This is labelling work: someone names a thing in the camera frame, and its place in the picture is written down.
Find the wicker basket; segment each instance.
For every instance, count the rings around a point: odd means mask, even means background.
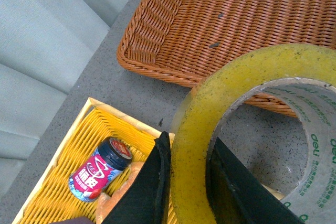
[[[133,161],[145,161],[161,132],[117,109],[89,98],[57,149],[46,171],[17,214],[13,224],[48,224],[86,216],[95,221],[97,202],[86,203],[72,195],[68,178],[107,136],[126,142]],[[128,178],[128,168],[107,188],[112,193]],[[176,223],[170,202],[169,224]]]
[[[336,0],[142,0],[117,59],[130,71],[193,87],[247,52],[284,43],[336,49]],[[295,115],[269,95],[247,103]]]

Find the red can label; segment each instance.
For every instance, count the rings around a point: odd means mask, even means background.
[[[69,188],[80,200],[95,201],[122,171],[108,165],[96,149],[93,155],[69,178]]]

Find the bread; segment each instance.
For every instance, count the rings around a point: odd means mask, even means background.
[[[116,206],[122,196],[131,187],[143,164],[144,162],[134,162],[130,164],[131,173],[129,179],[124,184],[122,184],[122,186],[118,190],[114,192],[111,198],[105,193],[102,193],[99,196],[96,209],[97,224],[101,224],[103,222],[105,217],[110,213],[110,211]]]

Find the can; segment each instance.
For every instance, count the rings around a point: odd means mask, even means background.
[[[82,201],[93,202],[131,161],[132,153],[128,147],[114,137],[107,137],[71,174],[68,180],[70,191]]]

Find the yellow wicker basket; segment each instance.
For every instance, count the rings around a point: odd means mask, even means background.
[[[27,198],[13,224],[48,224],[80,216],[95,221],[97,202],[85,203],[72,195],[68,178],[107,136],[122,139],[133,154],[133,161],[145,161],[161,132],[119,110],[89,98],[46,171]],[[108,195],[128,178],[126,169],[107,188]],[[170,202],[169,224],[177,222]]]

